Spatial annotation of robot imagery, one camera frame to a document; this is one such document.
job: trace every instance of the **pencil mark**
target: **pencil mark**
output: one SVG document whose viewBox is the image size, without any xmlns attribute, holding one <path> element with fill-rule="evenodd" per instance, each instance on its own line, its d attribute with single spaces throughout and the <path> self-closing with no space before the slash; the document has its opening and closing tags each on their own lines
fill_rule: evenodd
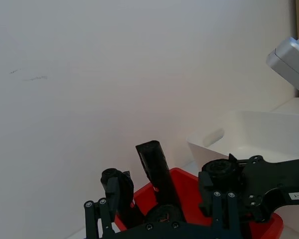
<svg viewBox="0 0 299 239">
<path fill-rule="evenodd" d="M 17 70 L 11 71 L 9 74 L 13 74 L 13 73 L 17 72 L 18 70 L 21 70 L 21 69 L 17 69 Z"/>
<path fill-rule="evenodd" d="M 30 78 L 30 79 L 26 79 L 24 81 L 34 81 L 34 80 L 41 80 L 41 79 L 48 79 L 47 76 L 37 76 L 37 77 L 34 77 L 34 78 Z"/>
</svg>

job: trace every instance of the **white bin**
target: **white bin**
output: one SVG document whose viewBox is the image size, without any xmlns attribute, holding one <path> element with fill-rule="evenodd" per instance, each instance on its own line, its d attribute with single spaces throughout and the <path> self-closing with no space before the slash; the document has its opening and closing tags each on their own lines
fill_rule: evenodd
<svg viewBox="0 0 299 239">
<path fill-rule="evenodd" d="M 198 167 L 210 160 L 262 155 L 268 162 L 299 158 L 299 115 L 234 111 L 187 138 Z M 299 206 L 277 210 L 284 223 L 299 232 Z"/>
</svg>

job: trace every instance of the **screw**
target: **screw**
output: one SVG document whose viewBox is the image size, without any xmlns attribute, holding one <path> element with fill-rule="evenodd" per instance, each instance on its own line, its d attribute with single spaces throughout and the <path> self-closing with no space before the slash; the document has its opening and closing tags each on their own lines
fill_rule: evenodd
<svg viewBox="0 0 299 239">
<path fill-rule="evenodd" d="M 179 227 L 179 224 L 175 222 L 175 223 L 173 223 L 171 226 L 175 229 L 175 228 L 178 228 L 178 227 Z"/>
<path fill-rule="evenodd" d="M 146 225 L 146 230 L 152 230 L 153 229 L 153 225 L 152 224 L 147 224 Z"/>
<path fill-rule="evenodd" d="M 93 203 L 91 203 L 91 202 L 88 202 L 88 203 L 85 204 L 85 206 L 86 206 L 87 208 L 89 208 L 89 207 L 92 206 L 92 205 L 93 205 Z"/>
</svg>

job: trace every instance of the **white wall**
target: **white wall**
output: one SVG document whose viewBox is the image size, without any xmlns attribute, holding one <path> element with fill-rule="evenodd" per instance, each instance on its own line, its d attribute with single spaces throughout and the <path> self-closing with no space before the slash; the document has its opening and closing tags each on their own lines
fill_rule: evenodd
<svg viewBox="0 0 299 239">
<path fill-rule="evenodd" d="M 288 0 L 0 0 L 0 239 L 63 239 L 110 166 L 147 179 L 134 146 L 185 138 L 232 109 L 294 95 L 265 64 Z"/>
</svg>

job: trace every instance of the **red container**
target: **red container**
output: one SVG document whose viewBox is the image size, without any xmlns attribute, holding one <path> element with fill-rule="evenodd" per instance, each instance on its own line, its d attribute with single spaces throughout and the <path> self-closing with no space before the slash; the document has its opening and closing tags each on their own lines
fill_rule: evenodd
<svg viewBox="0 0 299 239">
<path fill-rule="evenodd" d="M 202 201 L 198 191 L 198 178 L 180 168 L 171 169 L 170 174 L 176 187 L 186 221 L 204 226 L 211 225 L 211 218 L 204 217 L 198 207 L 198 204 Z M 141 212 L 146 215 L 156 205 L 151 183 L 137 190 L 134 193 L 134 199 Z M 117 216 L 115 224 L 121 231 L 126 230 L 126 227 Z M 268 223 L 250 223 L 250 228 L 253 239 L 279 239 L 284 224 L 283 220 L 277 214 L 273 214 L 272 219 Z"/>
</svg>

